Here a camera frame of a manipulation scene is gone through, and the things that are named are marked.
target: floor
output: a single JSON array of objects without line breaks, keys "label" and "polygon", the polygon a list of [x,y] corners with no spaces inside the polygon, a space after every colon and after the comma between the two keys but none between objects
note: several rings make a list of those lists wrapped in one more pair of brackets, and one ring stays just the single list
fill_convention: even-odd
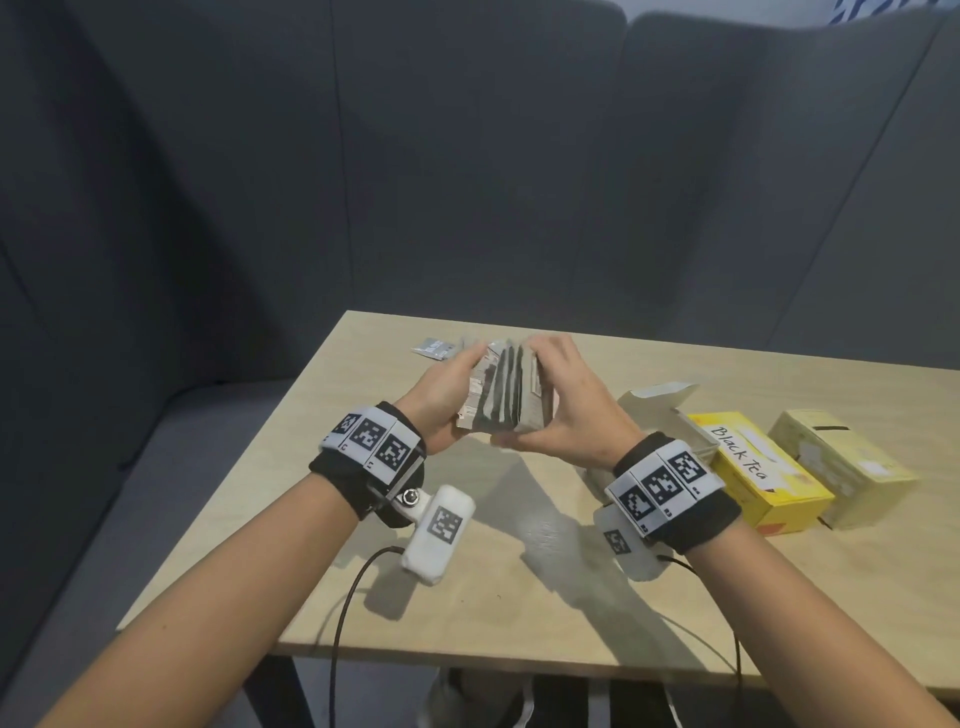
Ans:
[{"label": "floor", "polygon": [[[110,509],[83,560],[0,702],[0,725],[33,726],[104,648],[117,622],[280,401],[290,382],[229,384],[174,400]],[[297,660],[315,721],[326,721],[328,662]],[[337,717],[342,728],[413,726],[435,674],[431,667],[343,663]],[[672,689],[686,728],[729,725],[732,694]],[[790,726],[765,692],[748,694],[756,725]],[[259,725],[239,693],[212,723]]]}]

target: black cable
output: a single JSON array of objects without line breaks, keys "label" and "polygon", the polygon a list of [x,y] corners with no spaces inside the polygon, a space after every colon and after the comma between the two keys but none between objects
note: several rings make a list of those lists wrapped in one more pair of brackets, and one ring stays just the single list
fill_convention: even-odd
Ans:
[{"label": "black cable", "polygon": [[[680,559],[675,559],[673,556],[662,556],[657,555],[658,561],[666,561],[671,564],[676,564],[679,567],[683,567],[698,579],[700,574],[691,567],[687,562],[681,561]],[[736,691],[733,694],[733,725],[742,725],[743,724],[743,663],[740,658],[740,640],[736,637],[736,632],[733,632],[733,651],[736,654]]]},{"label": "black cable", "polygon": [[360,579],[363,578],[364,572],[378,556],[382,556],[385,553],[403,553],[403,549],[399,546],[387,546],[386,548],[381,548],[367,559],[367,563],[360,567],[357,577],[353,580],[353,585],[347,592],[347,598],[344,599],[344,608],[340,610],[340,620],[337,621],[337,633],[333,636],[333,647],[330,650],[330,704],[328,712],[330,716],[330,728],[336,728],[337,724],[337,653],[340,651],[340,633],[344,631],[344,619],[347,618],[347,608],[350,605],[350,600],[353,599],[353,593],[357,591],[357,586],[360,584]]}]

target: leg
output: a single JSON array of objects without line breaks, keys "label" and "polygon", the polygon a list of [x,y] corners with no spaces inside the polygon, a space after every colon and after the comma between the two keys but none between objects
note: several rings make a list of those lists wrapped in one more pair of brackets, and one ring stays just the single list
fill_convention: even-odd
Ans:
[{"label": "leg", "polygon": [[243,689],[263,728],[314,728],[292,657],[267,655]]}]

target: gray sofa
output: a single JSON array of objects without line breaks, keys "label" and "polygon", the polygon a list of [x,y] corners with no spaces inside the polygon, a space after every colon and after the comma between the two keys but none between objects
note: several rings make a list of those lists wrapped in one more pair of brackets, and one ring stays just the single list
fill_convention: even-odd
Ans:
[{"label": "gray sofa", "polygon": [[347,308],[960,367],[957,13],[0,0],[0,79],[0,681],[165,403]]}]

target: light yellow box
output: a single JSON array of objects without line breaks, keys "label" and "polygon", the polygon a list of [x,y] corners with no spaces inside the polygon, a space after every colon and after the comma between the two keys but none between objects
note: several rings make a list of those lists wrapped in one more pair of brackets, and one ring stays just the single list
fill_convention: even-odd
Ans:
[{"label": "light yellow box", "polygon": [[830,528],[872,525],[917,487],[918,478],[822,409],[791,409],[770,436],[836,496],[821,519]]},{"label": "light yellow box", "polygon": [[739,412],[690,415],[720,443],[711,466],[740,504],[744,520],[764,536],[802,531],[833,493]]}]

